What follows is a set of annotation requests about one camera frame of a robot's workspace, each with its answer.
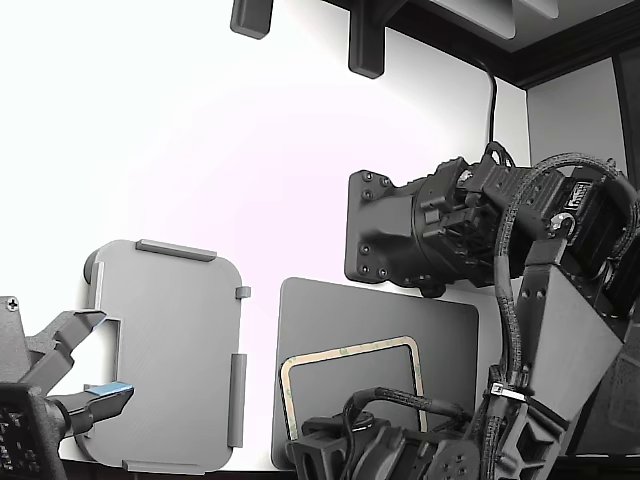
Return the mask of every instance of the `black bracket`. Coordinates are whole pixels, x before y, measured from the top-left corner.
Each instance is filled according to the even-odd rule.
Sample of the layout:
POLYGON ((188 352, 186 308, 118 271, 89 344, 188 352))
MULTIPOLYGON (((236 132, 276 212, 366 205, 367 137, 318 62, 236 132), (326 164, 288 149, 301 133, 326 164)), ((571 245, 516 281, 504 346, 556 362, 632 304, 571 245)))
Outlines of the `black bracket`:
POLYGON ((353 0, 349 70, 368 78, 384 73, 385 27, 405 3, 407 0, 353 0))
POLYGON ((234 0, 231 30, 260 40, 271 29, 273 0, 234 0))

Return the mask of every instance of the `gray plastic clip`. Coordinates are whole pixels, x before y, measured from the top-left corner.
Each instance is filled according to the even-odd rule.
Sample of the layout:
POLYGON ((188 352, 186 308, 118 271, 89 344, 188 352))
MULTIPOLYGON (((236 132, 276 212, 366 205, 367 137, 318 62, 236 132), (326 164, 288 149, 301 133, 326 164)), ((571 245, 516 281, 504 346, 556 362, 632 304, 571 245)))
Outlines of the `gray plastic clip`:
POLYGON ((231 385, 229 387, 229 430, 227 445, 242 448, 244 431, 245 381, 247 378, 247 355, 234 353, 231 356, 231 385))
POLYGON ((199 248, 183 247, 170 243, 154 242, 153 240, 139 240, 136 243, 136 250, 143 252, 159 253, 178 258, 188 258, 199 262, 210 262, 215 260, 218 254, 209 250, 199 248))
POLYGON ((243 300, 245 298, 251 298, 251 287, 236 288, 236 299, 243 300))

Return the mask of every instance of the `bolt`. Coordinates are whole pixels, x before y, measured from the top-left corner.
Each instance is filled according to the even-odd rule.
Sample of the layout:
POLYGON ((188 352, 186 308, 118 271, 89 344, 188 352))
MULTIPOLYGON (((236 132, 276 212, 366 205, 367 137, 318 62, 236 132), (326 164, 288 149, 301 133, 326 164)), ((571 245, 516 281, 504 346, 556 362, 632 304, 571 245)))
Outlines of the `bolt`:
POLYGON ((17 312, 18 308, 20 308, 18 299, 15 297, 9 297, 9 299, 7 299, 7 310, 10 312, 17 312))

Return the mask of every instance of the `white wall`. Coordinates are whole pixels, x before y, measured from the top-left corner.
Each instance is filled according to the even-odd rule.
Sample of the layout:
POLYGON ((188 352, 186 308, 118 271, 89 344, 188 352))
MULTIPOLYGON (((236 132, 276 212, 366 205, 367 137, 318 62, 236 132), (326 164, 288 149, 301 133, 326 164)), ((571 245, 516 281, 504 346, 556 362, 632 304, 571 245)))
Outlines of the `white wall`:
POLYGON ((531 158, 581 152, 627 172, 618 87, 608 58, 528 92, 531 158))
MULTIPOLYGON (((290 276, 343 277, 346 184, 361 168, 396 184, 484 147, 483 72, 395 32, 387 71, 350 73, 348 15, 276 0, 262 41, 229 29, 231 0, 0 3, 0 293, 28 334, 84 306, 87 256, 118 238, 217 250, 254 296, 245 448, 229 469, 270 468, 278 293, 290 276)), ((529 162, 524 92, 501 84, 497 137, 529 162)), ((493 299, 479 378, 498 356, 493 299)), ((56 393, 110 379, 105 333, 56 393)), ((63 454, 80 458, 67 443, 63 454)))

